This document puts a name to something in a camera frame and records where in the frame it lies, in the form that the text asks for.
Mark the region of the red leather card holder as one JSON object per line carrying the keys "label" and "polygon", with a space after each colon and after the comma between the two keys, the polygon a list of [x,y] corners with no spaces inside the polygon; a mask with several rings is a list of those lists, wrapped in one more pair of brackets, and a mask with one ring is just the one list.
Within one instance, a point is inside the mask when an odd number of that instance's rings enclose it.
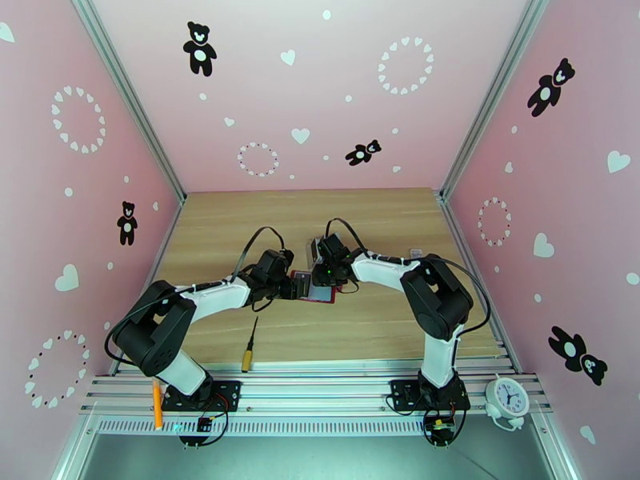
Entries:
{"label": "red leather card holder", "polygon": [[312,273],[308,270],[292,270],[290,276],[292,279],[300,278],[305,284],[308,284],[307,296],[299,297],[298,300],[300,301],[334,304],[336,295],[339,291],[342,291],[342,286],[315,286],[312,283]]}

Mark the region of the slotted metal strip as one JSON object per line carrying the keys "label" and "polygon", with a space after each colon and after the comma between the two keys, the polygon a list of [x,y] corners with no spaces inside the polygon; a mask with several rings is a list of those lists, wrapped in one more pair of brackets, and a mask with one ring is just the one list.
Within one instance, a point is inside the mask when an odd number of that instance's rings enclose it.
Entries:
{"label": "slotted metal strip", "polygon": [[311,436],[411,436],[422,434],[422,419],[414,417],[372,418],[248,418],[231,417],[225,424],[221,418],[209,426],[198,424],[197,418],[167,419],[160,430],[151,418],[106,417],[98,420],[93,431],[99,434],[195,436],[205,439],[220,433],[230,437],[311,437]]}

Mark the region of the white alarm clock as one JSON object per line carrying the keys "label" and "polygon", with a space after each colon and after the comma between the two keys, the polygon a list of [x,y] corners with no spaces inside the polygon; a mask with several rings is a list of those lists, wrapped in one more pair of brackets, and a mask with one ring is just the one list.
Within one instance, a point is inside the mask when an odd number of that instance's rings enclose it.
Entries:
{"label": "white alarm clock", "polygon": [[530,399],[520,382],[497,375],[486,385],[485,400],[486,415],[497,428],[506,432],[523,428]]}

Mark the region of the yellow handled screwdriver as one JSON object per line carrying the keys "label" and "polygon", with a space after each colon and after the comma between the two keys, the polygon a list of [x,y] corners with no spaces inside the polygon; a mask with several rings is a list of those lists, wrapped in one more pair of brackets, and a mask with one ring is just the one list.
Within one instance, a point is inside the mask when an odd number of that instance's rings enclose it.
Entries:
{"label": "yellow handled screwdriver", "polygon": [[257,324],[258,324],[258,320],[259,320],[259,316],[257,316],[254,320],[254,324],[253,324],[253,328],[251,331],[251,335],[250,338],[248,340],[248,343],[246,345],[246,349],[244,351],[244,354],[242,356],[242,362],[241,362],[241,372],[246,374],[250,371],[251,368],[251,363],[253,360],[253,353],[254,353],[254,337],[255,337],[255,332],[256,332],[256,328],[257,328]]}

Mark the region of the aluminium rail base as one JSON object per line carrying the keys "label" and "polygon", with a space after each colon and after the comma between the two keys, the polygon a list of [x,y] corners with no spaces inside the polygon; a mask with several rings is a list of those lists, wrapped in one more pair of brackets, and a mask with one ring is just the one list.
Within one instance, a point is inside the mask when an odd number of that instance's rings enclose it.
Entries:
{"label": "aluminium rail base", "polygon": [[[230,403],[239,415],[375,416],[388,413],[386,396],[393,380],[415,380],[412,360],[258,363],[241,373],[227,366],[210,370],[215,382],[240,382]],[[519,374],[507,360],[458,362],[458,374],[471,411],[484,411],[485,388],[496,378],[522,384],[535,413],[552,410],[536,374]],[[148,415],[152,411],[150,378],[125,367],[113,376],[95,377],[80,400],[83,414]]]}

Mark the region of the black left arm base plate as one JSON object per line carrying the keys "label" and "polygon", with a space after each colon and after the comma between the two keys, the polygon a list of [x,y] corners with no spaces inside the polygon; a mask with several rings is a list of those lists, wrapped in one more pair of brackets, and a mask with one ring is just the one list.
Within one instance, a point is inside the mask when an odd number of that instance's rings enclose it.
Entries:
{"label": "black left arm base plate", "polygon": [[169,412],[235,412],[238,409],[242,383],[206,378],[191,395],[168,386],[162,410]]}

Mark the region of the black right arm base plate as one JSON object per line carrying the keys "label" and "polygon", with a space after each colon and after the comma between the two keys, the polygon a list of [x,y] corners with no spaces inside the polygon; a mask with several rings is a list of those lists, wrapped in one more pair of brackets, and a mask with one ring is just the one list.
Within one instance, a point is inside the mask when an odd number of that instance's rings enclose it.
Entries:
{"label": "black right arm base plate", "polygon": [[453,377],[442,388],[421,379],[393,380],[390,382],[390,399],[397,412],[467,411],[471,408],[469,395],[459,377]]}

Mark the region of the small black wired circuit board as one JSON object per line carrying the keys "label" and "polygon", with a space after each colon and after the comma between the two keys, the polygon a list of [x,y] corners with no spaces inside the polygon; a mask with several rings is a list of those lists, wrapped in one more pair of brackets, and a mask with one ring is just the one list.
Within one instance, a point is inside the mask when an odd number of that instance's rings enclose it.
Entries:
{"label": "small black wired circuit board", "polygon": [[217,414],[205,414],[196,423],[196,435],[179,435],[185,450],[199,450],[212,446],[223,439],[229,429],[230,415],[228,411]]}

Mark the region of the black yellow wired connector module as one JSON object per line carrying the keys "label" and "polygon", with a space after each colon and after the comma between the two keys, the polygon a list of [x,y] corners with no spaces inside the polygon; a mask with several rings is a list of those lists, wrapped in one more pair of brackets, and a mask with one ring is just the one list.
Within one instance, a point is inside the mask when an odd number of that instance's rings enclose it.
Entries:
{"label": "black yellow wired connector module", "polygon": [[443,416],[434,411],[427,411],[422,418],[423,436],[433,447],[447,448],[459,437],[466,418],[466,410],[462,412],[460,423],[456,423],[455,414]]}

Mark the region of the aluminium frame post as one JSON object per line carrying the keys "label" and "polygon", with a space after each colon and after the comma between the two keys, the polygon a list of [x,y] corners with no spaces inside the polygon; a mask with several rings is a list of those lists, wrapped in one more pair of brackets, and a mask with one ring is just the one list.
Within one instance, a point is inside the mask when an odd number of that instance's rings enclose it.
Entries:
{"label": "aluminium frame post", "polygon": [[169,183],[179,206],[184,206],[187,194],[178,180],[168,155],[151,124],[126,68],[117,54],[115,46],[105,28],[93,0],[70,0],[84,25],[107,72],[116,85],[137,128],[147,144],[158,168]]}
{"label": "aluminium frame post", "polygon": [[474,116],[454,162],[440,189],[435,193],[438,201],[446,206],[462,177],[483,133],[488,127],[498,104],[518,68],[522,56],[540,23],[550,0],[527,0],[506,50],[491,79],[482,103]]}

